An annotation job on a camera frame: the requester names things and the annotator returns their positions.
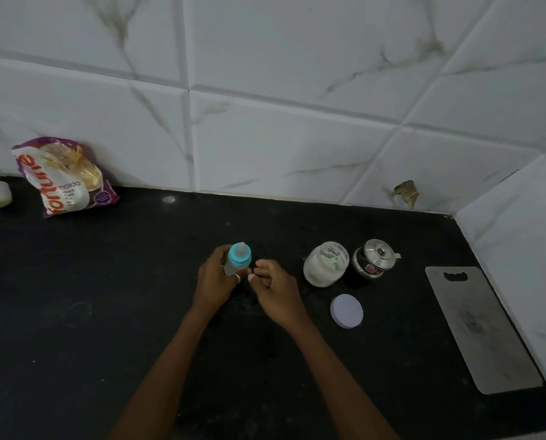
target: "hand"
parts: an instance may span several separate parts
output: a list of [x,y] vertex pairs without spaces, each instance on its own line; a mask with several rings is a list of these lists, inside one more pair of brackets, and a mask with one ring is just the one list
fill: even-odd
[[259,303],[273,321],[288,332],[310,321],[299,296],[298,281],[282,269],[277,261],[259,259],[255,273],[250,274],[248,280]]
[[[194,294],[193,307],[206,311],[212,316],[224,304],[233,288],[239,284],[235,275],[224,274],[224,262],[231,244],[217,247],[208,260],[200,267],[198,284]],[[251,269],[239,270],[240,280],[251,273]]]

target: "maida packet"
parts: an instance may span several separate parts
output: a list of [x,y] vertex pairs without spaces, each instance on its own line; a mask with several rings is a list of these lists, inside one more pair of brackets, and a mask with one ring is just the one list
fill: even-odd
[[45,217],[118,201],[93,152],[81,143],[38,137],[13,147],[18,169],[41,192]]

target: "metal container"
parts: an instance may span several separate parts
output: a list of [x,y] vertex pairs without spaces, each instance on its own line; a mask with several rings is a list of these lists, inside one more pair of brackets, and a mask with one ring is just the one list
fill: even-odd
[[383,272],[391,270],[398,259],[401,259],[401,255],[395,253],[387,243],[369,239],[364,246],[355,250],[350,263],[363,278],[377,279]]

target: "granite countertop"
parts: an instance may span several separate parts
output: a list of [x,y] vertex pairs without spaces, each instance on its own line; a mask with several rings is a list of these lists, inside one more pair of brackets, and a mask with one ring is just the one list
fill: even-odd
[[[119,188],[111,207],[42,219],[37,190],[11,178],[0,209],[0,439],[103,438],[191,304],[197,269],[245,241],[298,278],[324,338],[402,440],[496,439],[546,430],[546,385],[483,395],[424,274],[478,266],[442,214]],[[372,283],[316,289],[304,259],[327,240],[402,255]],[[363,322],[345,330],[332,299]],[[299,350],[245,282],[210,323],[175,427],[186,439],[335,438]]]

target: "cutting board handle hole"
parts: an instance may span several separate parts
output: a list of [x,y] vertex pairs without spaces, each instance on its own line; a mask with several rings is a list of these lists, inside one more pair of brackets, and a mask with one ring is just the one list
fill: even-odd
[[444,273],[445,275],[445,278],[448,280],[448,281],[452,281],[452,282],[462,282],[462,281],[466,281],[468,280],[468,276],[466,273]]

